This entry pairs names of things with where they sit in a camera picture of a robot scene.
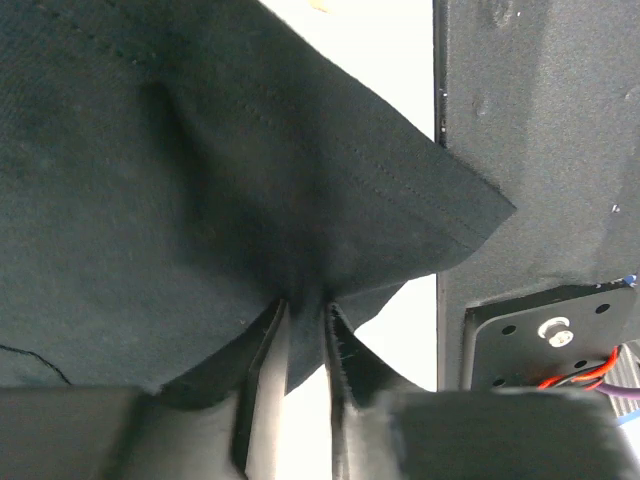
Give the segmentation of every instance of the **screw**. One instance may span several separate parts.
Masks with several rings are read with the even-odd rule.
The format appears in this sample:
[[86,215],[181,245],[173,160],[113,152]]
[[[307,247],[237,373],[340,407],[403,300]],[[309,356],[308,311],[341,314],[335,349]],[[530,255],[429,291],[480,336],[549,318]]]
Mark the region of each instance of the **screw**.
[[569,330],[569,325],[570,322],[568,318],[552,318],[540,325],[538,335],[540,338],[547,340],[549,345],[554,348],[564,347],[573,340],[573,332]]

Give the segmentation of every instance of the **hole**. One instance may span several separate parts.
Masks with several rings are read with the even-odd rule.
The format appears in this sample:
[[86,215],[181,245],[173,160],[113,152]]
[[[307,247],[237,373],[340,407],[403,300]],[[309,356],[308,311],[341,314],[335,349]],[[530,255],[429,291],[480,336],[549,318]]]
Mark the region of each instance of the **hole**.
[[603,303],[602,305],[600,305],[598,308],[596,308],[596,313],[598,315],[600,315],[601,313],[606,312],[607,310],[609,310],[611,308],[611,305],[609,305],[608,303]]

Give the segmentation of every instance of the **purple wire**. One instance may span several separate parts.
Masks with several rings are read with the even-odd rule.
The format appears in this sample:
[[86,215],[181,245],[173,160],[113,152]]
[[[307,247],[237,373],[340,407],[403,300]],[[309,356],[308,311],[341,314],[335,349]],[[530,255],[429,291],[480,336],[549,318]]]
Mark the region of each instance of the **purple wire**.
[[596,390],[612,397],[623,397],[629,400],[640,400],[640,388],[616,387],[608,383],[602,383]]

